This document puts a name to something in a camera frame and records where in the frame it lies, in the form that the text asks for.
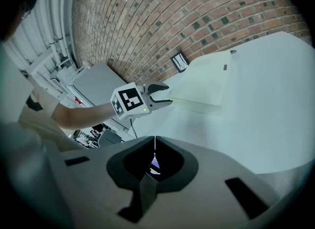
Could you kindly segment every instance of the white pipe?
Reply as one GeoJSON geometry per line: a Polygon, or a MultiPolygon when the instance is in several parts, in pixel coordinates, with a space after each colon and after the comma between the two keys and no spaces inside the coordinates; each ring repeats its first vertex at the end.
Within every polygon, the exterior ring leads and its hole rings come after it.
{"type": "Polygon", "coordinates": [[[41,16],[42,16],[45,34],[47,35],[47,38],[48,38],[49,44],[51,46],[51,49],[54,53],[56,62],[57,62],[57,64],[60,64],[60,56],[57,52],[57,49],[55,46],[55,40],[53,38],[51,29],[49,26],[49,21],[48,21],[48,17],[47,17],[46,2],[45,2],[45,0],[39,0],[39,4],[40,4],[40,8],[41,8],[41,16]]]}
{"type": "Polygon", "coordinates": [[[65,31],[64,31],[64,0],[61,0],[61,4],[60,4],[60,19],[61,19],[61,30],[62,30],[62,34],[63,34],[63,43],[65,45],[65,49],[67,51],[67,54],[68,54],[68,57],[70,57],[70,53],[69,53],[69,50],[68,50],[68,44],[66,42],[66,39],[65,39],[65,31]]]}
{"type": "Polygon", "coordinates": [[[58,41],[60,43],[62,54],[64,57],[66,57],[67,52],[65,50],[64,41],[63,41],[63,34],[61,31],[61,24],[60,24],[59,0],[52,0],[52,6],[53,6],[53,21],[54,21],[54,25],[56,28],[58,41]]]}

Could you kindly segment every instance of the forearm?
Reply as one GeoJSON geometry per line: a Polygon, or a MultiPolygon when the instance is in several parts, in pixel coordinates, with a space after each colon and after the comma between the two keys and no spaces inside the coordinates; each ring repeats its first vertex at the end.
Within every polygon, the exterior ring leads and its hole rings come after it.
{"type": "Polygon", "coordinates": [[[71,129],[83,129],[96,126],[116,115],[111,103],[94,107],[71,108],[69,122],[71,129]]]}

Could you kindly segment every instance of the brick wall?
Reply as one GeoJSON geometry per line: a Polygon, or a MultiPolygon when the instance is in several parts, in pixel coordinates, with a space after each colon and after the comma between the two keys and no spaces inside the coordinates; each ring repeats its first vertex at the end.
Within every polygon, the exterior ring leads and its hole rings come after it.
{"type": "Polygon", "coordinates": [[[107,64],[127,82],[164,80],[189,61],[279,31],[311,43],[291,0],[74,0],[79,62],[107,64]]]}

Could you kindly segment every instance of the white cube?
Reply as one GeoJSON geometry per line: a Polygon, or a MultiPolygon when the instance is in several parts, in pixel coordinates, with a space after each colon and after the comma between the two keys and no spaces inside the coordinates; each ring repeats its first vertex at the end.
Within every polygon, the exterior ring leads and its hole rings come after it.
{"type": "Polygon", "coordinates": [[[150,113],[134,82],[116,88],[110,101],[120,120],[139,118],[150,113]]]}

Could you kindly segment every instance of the black cable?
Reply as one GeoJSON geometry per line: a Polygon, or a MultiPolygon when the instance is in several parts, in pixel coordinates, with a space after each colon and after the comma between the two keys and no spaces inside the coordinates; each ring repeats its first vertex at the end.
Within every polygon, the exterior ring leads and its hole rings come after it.
{"type": "Polygon", "coordinates": [[[131,124],[131,128],[132,128],[132,130],[133,130],[133,132],[134,132],[134,135],[136,136],[136,138],[138,138],[138,136],[137,136],[137,134],[136,134],[136,131],[135,131],[134,128],[133,128],[131,119],[130,119],[130,124],[131,124]]]}

